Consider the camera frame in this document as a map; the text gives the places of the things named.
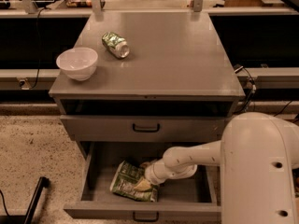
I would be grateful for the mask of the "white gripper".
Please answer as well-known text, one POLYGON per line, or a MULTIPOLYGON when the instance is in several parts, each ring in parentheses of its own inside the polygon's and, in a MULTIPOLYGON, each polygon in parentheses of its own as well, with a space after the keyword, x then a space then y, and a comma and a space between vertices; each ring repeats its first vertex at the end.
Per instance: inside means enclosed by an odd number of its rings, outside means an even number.
POLYGON ((140 178, 134 185, 134 190, 148 191, 152 185, 162 184, 166 180, 166 170, 162 160, 145 161, 139 167, 145 169, 146 179, 140 178))

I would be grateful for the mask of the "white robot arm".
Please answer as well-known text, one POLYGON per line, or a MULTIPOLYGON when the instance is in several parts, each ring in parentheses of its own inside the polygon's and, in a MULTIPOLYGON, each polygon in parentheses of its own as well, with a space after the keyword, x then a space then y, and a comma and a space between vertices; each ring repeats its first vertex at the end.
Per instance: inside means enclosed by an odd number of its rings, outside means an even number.
POLYGON ((145 169, 159 185, 190 177, 197 165, 221 171, 221 224, 298 224, 292 171, 299 166, 299 127, 263 113, 238 115, 221 140, 170 147, 145 169))

